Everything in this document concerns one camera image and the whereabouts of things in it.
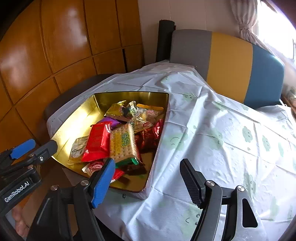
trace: candy wrapper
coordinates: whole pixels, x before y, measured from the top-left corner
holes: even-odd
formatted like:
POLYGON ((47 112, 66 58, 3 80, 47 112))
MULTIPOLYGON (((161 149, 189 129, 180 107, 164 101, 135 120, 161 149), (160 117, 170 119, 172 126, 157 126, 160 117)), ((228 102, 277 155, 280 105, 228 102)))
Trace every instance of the candy wrapper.
POLYGON ((160 119, 154 127, 143 130, 135 135, 136 144, 141 153, 157 149, 162 129, 163 119, 160 119))
POLYGON ((100 121, 97 122, 98 123, 102 123, 102 122, 105 122, 105 121, 110 121, 111 124, 111 130, 115 129, 116 126, 118 126, 119 124, 121 124, 121 122, 119 122, 118 120, 115 120, 113 118, 109 118, 109 117, 104 117, 103 119, 101 119, 100 121))
POLYGON ((138 112, 138 110, 137 110, 135 101, 129 102, 127 107, 123 109, 124 117, 126 117, 128 119, 134 118, 136 116, 137 112, 138 112))
POLYGON ((153 127, 157 117, 162 113, 163 107, 137 104, 137 110, 140 115, 134 121, 134 133, 153 127))
POLYGON ((110 135, 110 157, 115 161, 116 167, 141 163, 133 127, 130 123, 118 127, 110 135))
POLYGON ((69 165, 81 162, 88 138, 89 136, 80 137, 74 141, 68 160, 69 165))
POLYGON ((147 174, 147 170, 143 165, 126 165, 121 167, 121 169, 130 176, 147 174))
MULTIPOLYGON (((104 165, 103 160, 92 161, 92 162, 88 163, 85 167, 83 167, 82 171, 84 173, 87 173, 89 176, 91 176, 95 171, 101 170, 103 165, 104 165)), ((114 173, 113 178, 110 183, 115 182, 123 174, 124 174, 124 171, 116 168, 115 173, 114 173)))
POLYGON ((120 121, 130 121, 129 118, 124 117, 124 103, 126 100, 120 101, 118 103, 114 103, 105 113, 106 117, 111 117, 113 119, 117 119, 120 121))
POLYGON ((105 121, 92 126, 82 162, 109 157, 111 123, 105 121))

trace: yellow stripe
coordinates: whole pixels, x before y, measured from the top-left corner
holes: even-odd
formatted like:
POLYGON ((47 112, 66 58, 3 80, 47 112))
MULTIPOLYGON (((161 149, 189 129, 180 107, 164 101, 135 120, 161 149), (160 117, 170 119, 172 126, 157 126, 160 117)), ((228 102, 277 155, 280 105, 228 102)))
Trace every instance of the yellow stripe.
POLYGON ((252 60, 252 44, 213 32, 207 83, 218 94, 243 103, 251 76, 252 60))

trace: red foil candy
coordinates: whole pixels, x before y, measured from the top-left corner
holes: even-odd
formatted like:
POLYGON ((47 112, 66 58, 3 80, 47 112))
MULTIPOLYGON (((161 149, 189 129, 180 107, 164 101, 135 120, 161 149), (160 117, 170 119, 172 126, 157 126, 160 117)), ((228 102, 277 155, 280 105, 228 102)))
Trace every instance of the red foil candy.
POLYGON ((141 152, 156 150, 163 128, 163 119, 160 119, 152 128, 143 130, 136 138, 136 143, 141 152))
POLYGON ((105 121, 91 127, 82 162, 109 157, 111 123, 111 121, 105 121))

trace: metal bolt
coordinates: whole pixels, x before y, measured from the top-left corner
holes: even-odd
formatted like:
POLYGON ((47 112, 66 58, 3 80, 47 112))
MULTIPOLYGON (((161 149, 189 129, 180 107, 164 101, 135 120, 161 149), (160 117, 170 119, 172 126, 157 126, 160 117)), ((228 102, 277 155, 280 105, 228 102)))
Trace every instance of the metal bolt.
POLYGON ((80 182, 80 184, 81 184, 82 186, 87 186, 87 185, 89 184, 89 181, 88 181, 88 180, 82 180, 82 181, 80 182))
POLYGON ((243 191, 244 191, 244 187, 243 187, 243 186, 241 186, 241 185, 237 186, 237 189, 238 189, 239 191, 241 191, 241 192, 243 192, 243 191))
POLYGON ((209 187, 213 187, 213 186, 215 186, 215 183, 214 183, 212 180, 208 180, 208 181, 206 182, 206 184, 207 184, 209 187))
POLYGON ((56 191, 57 189, 58 189, 58 185, 52 185, 51 187, 50 187, 50 190, 52 190, 52 191, 56 191))

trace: gold snack wrapper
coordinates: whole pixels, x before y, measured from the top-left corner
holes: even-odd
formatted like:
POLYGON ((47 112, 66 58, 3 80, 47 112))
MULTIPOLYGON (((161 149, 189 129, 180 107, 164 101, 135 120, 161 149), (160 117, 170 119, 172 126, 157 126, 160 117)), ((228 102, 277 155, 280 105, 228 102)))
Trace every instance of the gold snack wrapper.
POLYGON ((120 121, 130 121, 129 118, 126 118, 124 116, 124 103, 126 100, 119 101, 118 103, 114 103, 111 105, 111 107, 107 110, 105 113, 106 117, 111 117, 120 121))

